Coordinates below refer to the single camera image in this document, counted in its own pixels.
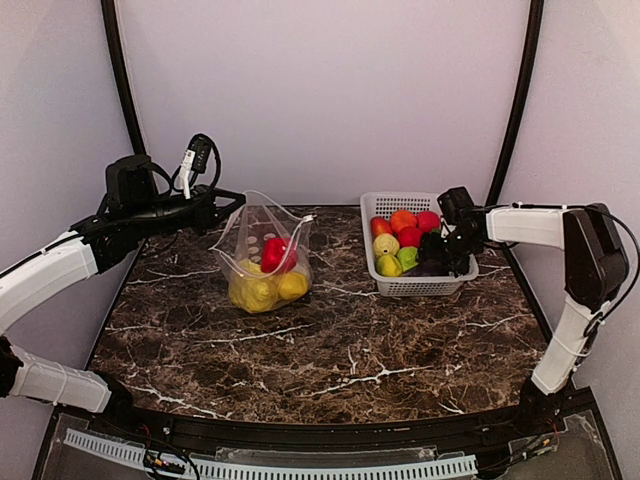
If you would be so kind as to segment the clear zip top bag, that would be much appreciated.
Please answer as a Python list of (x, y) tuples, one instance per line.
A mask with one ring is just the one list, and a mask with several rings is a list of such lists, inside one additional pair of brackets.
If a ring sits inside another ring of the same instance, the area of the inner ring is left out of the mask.
[(309, 239), (313, 214), (296, 214), (247, 190), (212, 251), (228, 282), (231, 303), (249, 314), (279, 309), (311, 287)]

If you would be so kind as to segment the red toy pepper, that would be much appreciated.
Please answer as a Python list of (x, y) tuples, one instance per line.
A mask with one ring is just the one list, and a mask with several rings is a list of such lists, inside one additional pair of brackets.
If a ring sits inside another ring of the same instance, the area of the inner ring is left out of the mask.
[(295, 246), (290, 245), (289, 238), (269, 238), (263, 248), (261, 270), (264, 273), (287, 273), (298, 263)]

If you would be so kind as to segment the yellow toy pear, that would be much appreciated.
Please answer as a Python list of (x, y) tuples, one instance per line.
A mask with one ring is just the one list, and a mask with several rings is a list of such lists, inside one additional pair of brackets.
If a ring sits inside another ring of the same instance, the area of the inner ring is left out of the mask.
[(229, 296), (233, 305), (248, 313), (262, 313), (271, 310), (278, 301), (276, 286), (269, 280), (237, 279), (229, 286)]

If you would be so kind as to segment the yellow toy lemon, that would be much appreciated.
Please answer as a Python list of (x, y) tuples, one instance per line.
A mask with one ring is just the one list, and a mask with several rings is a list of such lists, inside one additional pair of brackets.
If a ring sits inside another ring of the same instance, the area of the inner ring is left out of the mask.
[(281, 277), (278, 295), (281, 300), (294, 301), (304, 296), (309, 289), (307, 276), (300, 272), (289, 272)]

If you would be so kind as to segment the yellow napa cabbage toy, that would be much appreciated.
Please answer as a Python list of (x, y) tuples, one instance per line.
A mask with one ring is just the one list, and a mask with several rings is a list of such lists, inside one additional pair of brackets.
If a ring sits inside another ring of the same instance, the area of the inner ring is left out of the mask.
[(235, 263), (236, 272), (239, 276), (247, 278), (262, 278), (264, 272), (259, 263), (253, 262), (249, 258), (243, 258)]

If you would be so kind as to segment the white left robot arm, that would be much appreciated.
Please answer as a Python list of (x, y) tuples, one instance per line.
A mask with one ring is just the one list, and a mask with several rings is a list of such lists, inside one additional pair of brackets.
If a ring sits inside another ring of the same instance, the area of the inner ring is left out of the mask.
[[(122, 262), (146, 239), (179, 230), (203, 234), (246, 202), (214, 183), (158, 191), (165, 171), (147, 155), (122, 158), (106, 169), (107, 192), (96, 214), (72, 225), (45, 247), (1, 273), (1, 330), (68, 287)], [(23, 396), (102, 413), (129, 401), (107, 374), (78, 370), (38, 357), (1, 339), (1, 394)]]

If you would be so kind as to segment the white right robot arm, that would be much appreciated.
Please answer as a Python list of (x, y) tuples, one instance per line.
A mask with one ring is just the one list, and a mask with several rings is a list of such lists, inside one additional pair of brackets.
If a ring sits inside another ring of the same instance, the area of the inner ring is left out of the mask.
[(452, 277), (467, 275), (471, 260), (495, 246), (532, 265), (539, 258), (559, 288), (557, 319), (531, 374), (546, 396), (558, 393), (589, 355), (598, 331), (639, 280), (639, 241), (603, 203), (515, 202), (481, 206), (464, 187), (437, 199), (440, 224), (423, 234), (422, 263)]

